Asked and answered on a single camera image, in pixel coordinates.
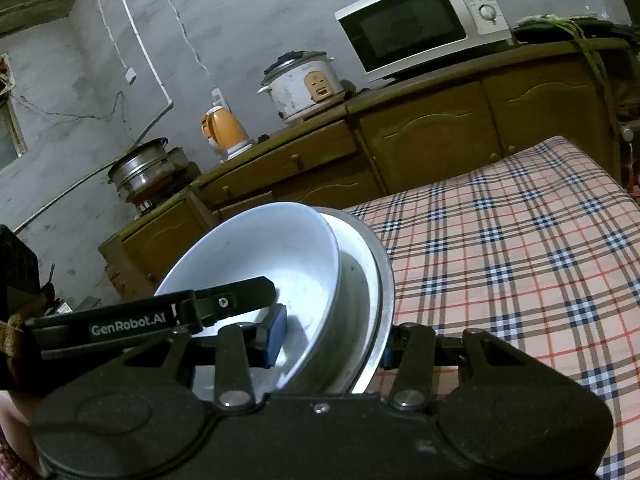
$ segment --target concrete wall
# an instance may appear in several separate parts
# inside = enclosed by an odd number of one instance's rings
[[[193,59],[167,0],[128,0],[146,47],[175,100],[175,109],[150,138],[167,136],[205,169],[217,157],[202,139],[200,115],[210,107],[212,82]],[[236,116],[253,138],[272,134],[284,124],[267,95],[256,96],[262,71],[288,50],[326,50],[336,58],[342,78],[366,86],[364,71],[334,11],[355,0],[173,0],[191,43],[220,86]],[[77,0],[70,15],[89,64],[89,77],[101,97],[111,99],[125,89],[131,125],[140,130],[163,104],[120,0],[101,0],[106,20],[138,81],[127,87],[124,72],[94,0]],[[498,0],[511,24],[532,14],[572,15],[598,12],[628,22],[622,0]]]
[[[74,116],[107,115],[113,99],[98,101],[85,77],[70,20],[63,18],[0,40],[17,86],[12,102],[28,152],[0,171],[0,222],[15,228],[33,212],[127,145],[122,108],[111,121]],[[97,251],[135,215],[121,204],[106,175],[83,184],[20,235],[40,258],[40,280],[56,264],[58,295],[72,304],[87,295],[115,301]]]

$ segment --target table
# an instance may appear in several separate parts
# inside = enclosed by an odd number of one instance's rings
[[[484,328],[590,388],[615,422],[599,474],[640,478],[640,208],[600,166],[553,137],[348,211],[392,260],[394,323]],[[457,382],[441,370],[438,394]]]

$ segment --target black wire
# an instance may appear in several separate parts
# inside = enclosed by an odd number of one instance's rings
[[[47,112],[46,110],[43,110],[42,108],[40,108],[38,105],[33,104],[24,95],[16,96],[15,99],[18,104],[27,108],[27,110],[30,110],[32,112],[37,112],[43,115],[54,115],[59,117],[69,117],[73,119],[95,119],[97,121],[109,121],[113,117],[114,113],[116,113],[116,108],[118,106],[118,99],[121,97],[124,99],[124,92],[122,90],[120,90],[116,94],[116,99],[113,102],[113,109],[111,110],[111,112],[109,112],[107,115],[102,117],[98,117],[95,115],[74,115],[74,114],[63,114],[60,112]]]

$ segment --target white microwave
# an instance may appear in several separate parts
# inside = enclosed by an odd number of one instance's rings
[[[495,0],[360,0],[335,17],[370,81],[511,38]]]

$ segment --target electric kettle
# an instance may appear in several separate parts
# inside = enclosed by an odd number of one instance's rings
[[[240,121],[223,106],[214,106],[202,116],[202,133],[223,162],[254,145]]]

